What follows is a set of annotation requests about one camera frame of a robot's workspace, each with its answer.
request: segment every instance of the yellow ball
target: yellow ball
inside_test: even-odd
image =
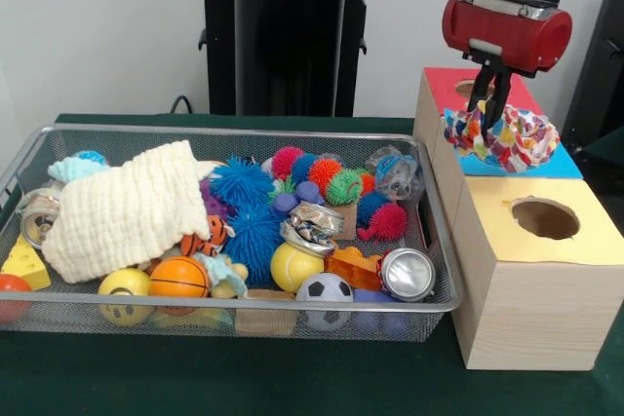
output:
[[[124,268],[108,275],[97,291],[99,294],[146,296],[149,291],[149,276],[136,268]],[[151,306],[130,304],[102,304],[99,310],[105,319],[115,325],[132,326],[142,321],[154,310]]]
[[[297,292],[305,279],[323,273],[324,268],[323,258],[286,243],[275,250],[271,259],[271,276],[287,292]]]

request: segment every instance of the yellow smiley ball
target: yellow smiley ball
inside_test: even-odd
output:
[[[97,291],[99,294],[146,296],[149,276],[136,268],[124,268],[108,275]],[[145,321],[154,310],[151,306],[102,304],[99,310],[105,319],[119,326],[132,326]]]

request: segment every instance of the foam cheese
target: foam cheese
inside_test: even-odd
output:
[[[28,283],[33,291],[48,287],[52,282],[46,266],[35,252],[35,249],[19,235],[16,244],[11,249],[0,273],[15,275]]]

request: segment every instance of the orange toy block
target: orange toy block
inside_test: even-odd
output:
[[[377,263],[381,255],[366,258],[358,248],[337,248],[325,259],[325,271],[342,277],[353,287],[380,291],[381,281],[377,275]]]

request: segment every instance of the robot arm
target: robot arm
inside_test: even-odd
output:
[[[572,19],[560,0],[448,0],[443,17],[447,44],[482,66],[468,110],[487,99],[485,133],[500,119],[513,73],[533,78],[550,70],[566,50]],[[494,93],[488,84],[494,80]]]

